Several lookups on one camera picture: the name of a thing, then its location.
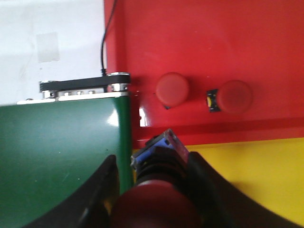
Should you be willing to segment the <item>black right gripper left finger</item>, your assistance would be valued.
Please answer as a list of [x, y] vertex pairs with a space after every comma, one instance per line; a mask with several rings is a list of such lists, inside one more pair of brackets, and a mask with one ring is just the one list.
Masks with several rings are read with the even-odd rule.
[[120, 195], [116, 156], [109, 155], [73, 194], [26, 228], [108, 228]]

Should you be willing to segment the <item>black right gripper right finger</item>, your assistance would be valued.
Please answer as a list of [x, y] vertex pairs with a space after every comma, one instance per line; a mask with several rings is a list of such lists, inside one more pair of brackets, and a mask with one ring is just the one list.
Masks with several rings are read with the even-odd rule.
[[187, 163], [188, 196], [204, 228], [297, 228], [255, 202], [223, 178], [199, 153]]

